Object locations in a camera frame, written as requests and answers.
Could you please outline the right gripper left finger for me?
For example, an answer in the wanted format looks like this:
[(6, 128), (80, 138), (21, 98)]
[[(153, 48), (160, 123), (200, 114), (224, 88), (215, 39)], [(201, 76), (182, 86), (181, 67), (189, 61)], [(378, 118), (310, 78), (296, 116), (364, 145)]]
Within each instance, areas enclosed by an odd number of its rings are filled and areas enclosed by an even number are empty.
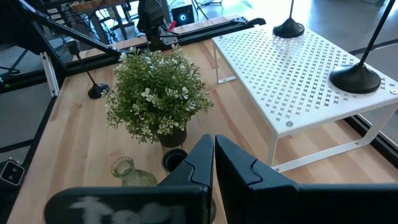
[(213, 139), (204, 134), (155, 187), (74, 187), (45, 205), (46, 224), (210, 224)]

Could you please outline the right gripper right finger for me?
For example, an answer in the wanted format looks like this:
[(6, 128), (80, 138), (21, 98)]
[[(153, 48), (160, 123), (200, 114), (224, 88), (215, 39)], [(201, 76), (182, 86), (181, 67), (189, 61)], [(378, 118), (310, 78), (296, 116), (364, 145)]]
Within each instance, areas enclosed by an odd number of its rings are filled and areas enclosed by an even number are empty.
[(299, 184), (224, 135), (215, 159), (228, 224), (398, 224), (398, 184)]

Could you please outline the short black candlestick holder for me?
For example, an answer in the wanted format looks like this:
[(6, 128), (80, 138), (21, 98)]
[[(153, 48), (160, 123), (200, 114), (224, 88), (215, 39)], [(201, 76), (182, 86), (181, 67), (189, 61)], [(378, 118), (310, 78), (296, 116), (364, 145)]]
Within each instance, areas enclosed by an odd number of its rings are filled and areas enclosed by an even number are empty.
[(162, 168), (164, 171), (173, 172), (180, 163), (188, 156), (188, 153), (183, 149), (175, 148), (164, 154), (162, 158)]
[(91, 99), (98, 99), (101, 98), (102, 96), (106, 95), (110, 91), (110, 86), (105, 83), (96, 83), (93, 77), (91, 76), (89, 70), (87, 69), (85, 63), (82, 61), (80, 57), (80, 48), (78, 45), (78, 42), (76, 40), (69, 40), (68, 42), (65, 43), (65, 46), (67, 50), (74, 56), (77, 57), (79, 63), (81, 66), (84, 68), (85, 72), (89, 76), (91, 82), (92, 82), (92, 87), (88, 90), (88, 96)]

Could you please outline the green glass candle holder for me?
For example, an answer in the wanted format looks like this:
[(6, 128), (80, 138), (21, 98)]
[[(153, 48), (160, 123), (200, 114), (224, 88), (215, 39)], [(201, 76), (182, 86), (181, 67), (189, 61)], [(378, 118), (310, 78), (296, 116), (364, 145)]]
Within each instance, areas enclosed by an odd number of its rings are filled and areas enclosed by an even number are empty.
[(136, 169), (134, 160), (128, 156), (117, 159), (111, 166), (111, 173), (121, 179), (124, 187), (155, 187), (158, 184), (153, 174)]

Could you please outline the tall black candlestick holder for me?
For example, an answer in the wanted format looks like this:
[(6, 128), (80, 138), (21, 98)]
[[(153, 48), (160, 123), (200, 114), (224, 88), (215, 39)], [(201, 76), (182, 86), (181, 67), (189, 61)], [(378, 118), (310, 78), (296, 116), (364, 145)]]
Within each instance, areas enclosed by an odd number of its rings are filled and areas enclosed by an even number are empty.
[(301, 23), (296, 22), (292, 18), (294, 2), (295, 2), (295, 0), (291, 0), (289, 18), (286, 19), (281, 25), (275, 26), (273, 28), (272, 31), (273, 31), (274, 35), (276, 35), (278, 37), (286, 38), (286, 39), (291, 39), (291, 38), (299, 37), (304, 33), (305, 27)]
[(336, 88), (355, 94), (367, 94), (375, 92), (381, 85), (380, 76), (365, 65), (365, 61), (374, 46), (374, 43), (387, 20), (396, 0), (389, 0), (380, 21), (361, 57), (361, 60), (352, 65), (335, 67), (329, 75), (329, 81)]

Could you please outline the green artificial plant black pot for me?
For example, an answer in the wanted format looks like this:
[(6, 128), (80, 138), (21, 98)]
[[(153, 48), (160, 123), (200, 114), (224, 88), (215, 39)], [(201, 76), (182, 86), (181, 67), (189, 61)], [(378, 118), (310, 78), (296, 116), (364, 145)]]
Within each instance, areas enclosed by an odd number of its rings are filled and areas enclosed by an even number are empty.
[(179, 45), (168, 52), (132, 47), (119, 61), (106, 95), (108, 126), (123, 125), (139, 142), (183, 144), (191, 117), (213, 107), (199, 67)]

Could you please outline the white perforated metal shelf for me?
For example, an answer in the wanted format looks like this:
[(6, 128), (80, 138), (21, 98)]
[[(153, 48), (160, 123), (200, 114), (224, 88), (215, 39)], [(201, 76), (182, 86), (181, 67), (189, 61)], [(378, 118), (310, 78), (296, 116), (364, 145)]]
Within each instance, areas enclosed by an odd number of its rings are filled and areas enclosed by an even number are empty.
[(329, 73), (357, 58), (306, 30), (284, 39), (265, 26), (212, 38), (215, 58), (222, 58), (240, 80), (271, 129), (267, 163), (272, 165), (280, 138), (306, 128), (338, 121), (374, 109), (384, 111), (358, 140), (275, 166), (285, 172), (368, 145), (398, 110), (398, 82), (381, 75), (374, 93), (348, 93), (335, 88)]

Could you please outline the silver aluminium extrusion bar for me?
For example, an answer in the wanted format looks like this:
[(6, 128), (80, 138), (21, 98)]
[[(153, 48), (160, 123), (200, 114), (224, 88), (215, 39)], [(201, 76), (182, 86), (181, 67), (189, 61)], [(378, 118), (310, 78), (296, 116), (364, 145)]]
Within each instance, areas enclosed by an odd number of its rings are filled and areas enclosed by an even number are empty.
[(40, 53), (40, 58), (44, 67), (45, 76), (52, 96), (58, 96), (60, 93), (57, 77), (52, 61), (46, 52)]

